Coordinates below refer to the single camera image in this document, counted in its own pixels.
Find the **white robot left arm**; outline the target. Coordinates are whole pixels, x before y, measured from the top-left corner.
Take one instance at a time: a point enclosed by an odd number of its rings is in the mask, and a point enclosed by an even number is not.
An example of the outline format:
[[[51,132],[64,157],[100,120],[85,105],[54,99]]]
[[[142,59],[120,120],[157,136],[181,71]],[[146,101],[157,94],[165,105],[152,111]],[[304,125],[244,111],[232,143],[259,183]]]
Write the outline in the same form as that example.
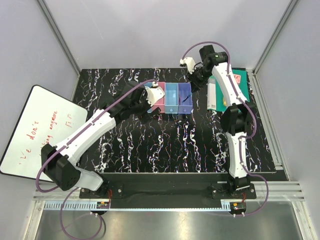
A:
[[[109,97],[74,133],[54,146],[49,143],[43,146],[41,168],[36,176],[37,190],[46,193],[39,184],[41,174],[45,174],[62,191],[81,188],[89,190],[97,198],[103,198],[108,193],[109,181],[95,171],[78,167],[78,161],[102,135],[131,115],[146,121],[160,112],[159,108],[151,113],[148,110],[165,97],[165,91],[156,80],[151,79],[149,82],[150,87],[146,86],[147,81],[128,82],[121,93]]]

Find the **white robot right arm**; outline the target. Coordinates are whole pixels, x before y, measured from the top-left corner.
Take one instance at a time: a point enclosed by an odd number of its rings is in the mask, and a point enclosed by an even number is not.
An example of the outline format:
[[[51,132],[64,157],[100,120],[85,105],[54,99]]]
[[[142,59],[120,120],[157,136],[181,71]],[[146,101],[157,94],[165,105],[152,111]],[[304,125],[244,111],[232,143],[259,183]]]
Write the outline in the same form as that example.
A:
[[[193,93],[209,85],[214,77],[220,86],[226,101],[226,110],[220,117],[220,126],[225,132],[229,147],[229,168],[226,192],[232,198],[239,198],[250,189],[250,172],[246,162],[246,140],[251,126],[257,121],[248,102],[240,90],[232,72],[230,54],[227,49],[222,52],[214,50],[214,41],[203,41],[199,50],[201,67],[196,67],[192,58],[186,61],[187,79]]]

